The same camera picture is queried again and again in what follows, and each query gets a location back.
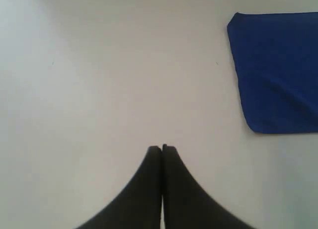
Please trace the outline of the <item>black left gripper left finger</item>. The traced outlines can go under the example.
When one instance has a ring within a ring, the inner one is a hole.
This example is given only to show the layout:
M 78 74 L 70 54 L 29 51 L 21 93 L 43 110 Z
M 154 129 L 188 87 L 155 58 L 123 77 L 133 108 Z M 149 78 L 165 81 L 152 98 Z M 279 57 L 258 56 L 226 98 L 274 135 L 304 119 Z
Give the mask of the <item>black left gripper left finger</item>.
M 147 153 L 124 189 L 80 229 L 159 229 L 161 221 L 161 149 Z

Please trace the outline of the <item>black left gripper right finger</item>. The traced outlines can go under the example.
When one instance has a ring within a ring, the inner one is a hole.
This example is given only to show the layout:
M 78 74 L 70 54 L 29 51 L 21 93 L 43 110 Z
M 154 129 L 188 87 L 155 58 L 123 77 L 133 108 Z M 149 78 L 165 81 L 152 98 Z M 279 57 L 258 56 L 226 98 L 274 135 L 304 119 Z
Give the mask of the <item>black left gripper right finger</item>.
M 250 229 L 218 204 L 186 168 L 177 149 L 162 146 L 162 196 L 167 229 Z

